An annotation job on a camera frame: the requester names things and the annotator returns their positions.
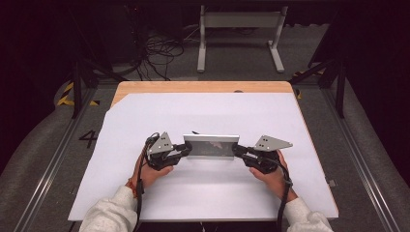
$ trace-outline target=white sheet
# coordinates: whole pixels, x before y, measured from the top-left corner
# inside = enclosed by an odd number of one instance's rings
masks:
[[[131,176],[145,139],[167,131],[173,144],[183,134],[239,134],[253,146],[262,134],[289,141],[283,149],[294,190],[313,211],[337,218],[303,116],[291,93],[130,94],[105,115],[69,220],[83,220],[100,198],[111,197]],[[241,159],[181,159],[143,195],[141,220],[264,220],[277,217],[279,200]]]

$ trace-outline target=white sleeve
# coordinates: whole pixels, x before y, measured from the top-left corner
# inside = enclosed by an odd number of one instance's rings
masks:
[[[333,231],[325,216],[319,212],[312,212],[302,198],[288,202],[283,213],[290,224],[288,232]]]
[[[136,204],[132,190],[121,186],[113,198],[101,199],[88,210],[79,231],[133,231]]]

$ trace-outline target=wire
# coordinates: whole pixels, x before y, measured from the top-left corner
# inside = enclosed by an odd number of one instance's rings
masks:
[[[284,191],[283,191],[283,196],[281,198],[281,202],[280,202],[280,206],[279,206],[279,210],[278,210],[278,222],[277,222],[277,230],[281,231],[282,230],[281,224],[282,224],[282,220],[283,220],[284,208],[286,206],[287,195],[289,194],[290,187],[293,184],[292,184],[292,180],[290,179],[290,176],[289,176],[289,171],[286,169],[286,167],[284,167],[280,162],[278,162],[274,159],[266,159],[266,160],[270,160],[270,161],[274,162],[283,171],[283,179],[284,179],[284,182],[285,182],[285,185],[284,185],[285,188],[284,188]]]
[[[137,175],[137,181],[136,181],[136,193],[137,193],[137,199],[138,199],[138,205],[136,206],[136,225],[133,231],[137,231],[138,229],[138,223],[139,223],[139,217],[141,215],[141,208],[142,208],[142,194],[144,193],[144,183],[142,182],[141,179],[141,172],[142,172],[142,167],[147,163],[144,161],[148,160],[148,148],[154,145],[154,143],[157,141],[158,137],[160,137],[160,134],[158,132],[153,133],[151,136],[147,138],[145,141],[145,145],[142,148],[141,154],[139,155],[141,157],[141,160],[139,162],[139,167],[138,167],[138,175]]]

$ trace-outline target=silver metal plate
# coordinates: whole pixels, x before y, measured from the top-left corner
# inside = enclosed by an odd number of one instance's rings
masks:
[[[256,142],[254,149],[256,151],[270,152],[277,149],[292,147],[293,144],[268,135],[262,135]]]
[[[154,145],[148,151],[149,155],[163,153],[163,152],[170,152],[173,150],[171,139],[167,132],[164,132],[158,140],[154,143]]]

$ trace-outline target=metal stand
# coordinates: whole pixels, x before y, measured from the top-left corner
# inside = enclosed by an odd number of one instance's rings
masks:
[[[283,7],[281,12],[208,12],[205,13],[205,7],[201,6],[200,13],[200,45],[198,54],[197,71],[205,72],[205,55],[206,41],[205,28],[221,28],[221,27],[275,27],[275,36],[272,41],[268,41],[269,49],[271,50],[272,58],[278,73],[284,72],[283,64],[281,63],[278,54],[278,41],[286,18],[287,7]]]

